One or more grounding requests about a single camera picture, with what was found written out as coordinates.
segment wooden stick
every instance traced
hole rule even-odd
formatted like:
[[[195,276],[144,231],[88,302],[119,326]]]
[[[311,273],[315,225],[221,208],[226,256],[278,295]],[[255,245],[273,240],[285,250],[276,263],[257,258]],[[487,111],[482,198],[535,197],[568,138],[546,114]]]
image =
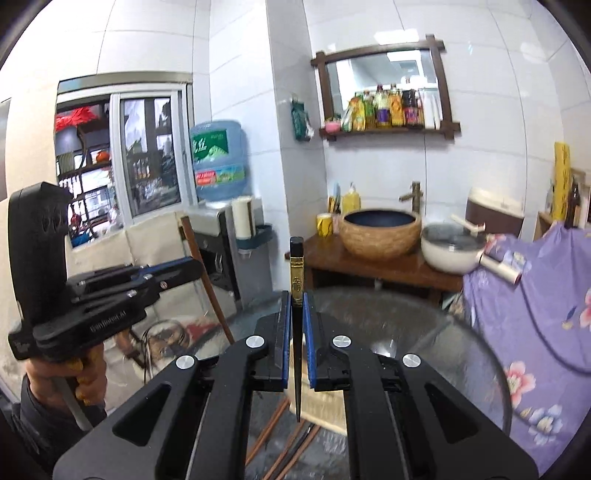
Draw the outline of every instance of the wooden stick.
[[[275,480],[282,480],[283,478],[285,478],[285,476],[287,475],[287,472],[290,471],[291,467],[293,467],[294,464],[298,461],[298,458],[300,458],[301,454],[304,453],[304,451],[308,448],[308,445],[310,444],[310,442],[312,440],[314,440],[314,437],[316,436],[316,434],[318,433],[319,430],[320,430],[320,425],[314,425],[314,428],[312,429],[312,431],[308,435],[308,438],[304,441],[304,443],[302,443],[301,447],[298,448],[297,452],[294,454],[293,458],[290,460],[290,463],[288,463],[285,466],[285,468],[281,471],[281,473],[279,474],[279,476]]]
[[[277,457],[277,460],[275,460],[275,463],[273,463],[273,465],[271,465],[271,468],[269,468],[269,471],[265,474],[265,476],[262,478],[262,480],[269,480],[272,477],[273,472],[279,466],[281,461],[285,458],[285,456],[287,455],[287,452],[289,452],[291,445],[294,443],[297,436],[303,430],[304,425],[306,425],[306,422],[304,422],[304,421],[299,422],[296,429],[293,432],[291,432],[291,435],[287,439],[287,442],[285,444],[285,448],[283,449],[283,451],[281,452],[279,457]]]
[[[181,224],[183,226],[183,232],[187,242],[189,243],[189,250],[191,251],[191,256],[196,260],[201,262],[203,265],[203,275],[201,276],[201,281],[203,282],[203,286],[205,287],[205,292],[209,298],[210,303],[212,304],[213,311],[216,313],[216,317],[220,325],[222,325],[223,332],[226,334],[226,338],[230,345],[234,343],[234,336],[226,323],[226,317],[224,317],[222,308],[220,307],[219,302],[217,301],[216,293],[213,291],[212,281],[209,280],[209,276],[207,274],[207,270],[205,268],[205,264],[203,263],[203,258],[201,257],[201,252],[199,251],[199,245],[197,244],[197,240],[195,239],[195,233],[193,232],[193,227],[191,227],[191,220],[189,220],[188,216],[184,216],[181,218]]]
[[[277,408],[273,412],[273,415],[271,416],[269,423],[267,423],[267,426],[265,426],[265,428],[262,430],[261,434],[256,439],[255,446],[252,448],[250,453],[246,456],[245,466],[248,465],[249,463],[251,463],[253,458],[256,457],[256,454],[258,453],[258,451],[262,447],[263,443],[265,443],[265,441],[269,438],[269,435],[271,435],[271,433],[273,432],[275,425],[277,424],[277,422],[281,418],[282,413],[289,406],[289,404],[290,404],[289,399],[284,397],[283,400],[281,400],[281,402],[279,403],[279,405],[277,405]]]

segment pot handle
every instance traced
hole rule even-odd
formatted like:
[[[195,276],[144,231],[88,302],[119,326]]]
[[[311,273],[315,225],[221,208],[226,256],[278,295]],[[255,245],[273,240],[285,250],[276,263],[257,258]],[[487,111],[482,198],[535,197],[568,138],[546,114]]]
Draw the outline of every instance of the pot handle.
[[[487,270],[490,270],[494,274],[503,278],[511,285],[517,285],[521,280],[521,272],[514,268],[511,268],[507,264],[497,262],[496,260],[493,260],[491,257],[487,257],[484,254],[484,252],[480,254],[478,263],[485,267]]]
[[[470,233],[474,236],[478,235],[479,233],[486,230],[486,224],[483,223],[482,225],[474,225],[473,223],[468,222],[466,219],[460,218],[454,213],[450,215],[450,217],[454,222],[459,223],[467,230],[470,230]]]

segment red fabric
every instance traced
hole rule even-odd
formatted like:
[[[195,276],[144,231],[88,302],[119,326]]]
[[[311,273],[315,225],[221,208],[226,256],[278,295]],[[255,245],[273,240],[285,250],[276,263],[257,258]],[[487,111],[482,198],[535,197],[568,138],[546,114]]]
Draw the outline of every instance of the red fabric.
[[[76,108],[70,115],[56,115],[56,133],[64,130],[67,127],[75,127],[76,125],[85,124],[98,117],[90,111],[89,106]]]

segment woven sink basin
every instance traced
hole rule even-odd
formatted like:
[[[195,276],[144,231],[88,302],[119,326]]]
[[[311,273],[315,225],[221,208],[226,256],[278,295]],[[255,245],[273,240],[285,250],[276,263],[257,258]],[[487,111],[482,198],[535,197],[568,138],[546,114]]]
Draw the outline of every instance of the woven sink basin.
[[[358,210],[345,215],[339,235],[353,255],[391,260],[408,253],[418,242],[421,218],[401,210]]]

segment blue rubber clamp pad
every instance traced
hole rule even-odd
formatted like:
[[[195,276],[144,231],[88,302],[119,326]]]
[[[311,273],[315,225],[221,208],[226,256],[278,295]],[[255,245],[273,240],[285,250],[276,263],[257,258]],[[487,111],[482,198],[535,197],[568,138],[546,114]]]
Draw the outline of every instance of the blue rubber clamp pad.
[[[291,337],[291,295],[287,302],[285,314],[285,329],[283,330],[283,368],[281,369],[281,381],[283,389],[287,388],[287,378],[290,371],[290,337]]]
[[[310,381],[310,388],[316,388],[316,350],[314,349],[312,318],[307,293],[304,293],[304,333],[306,334],[306,352],[308,357],[308,380]]]

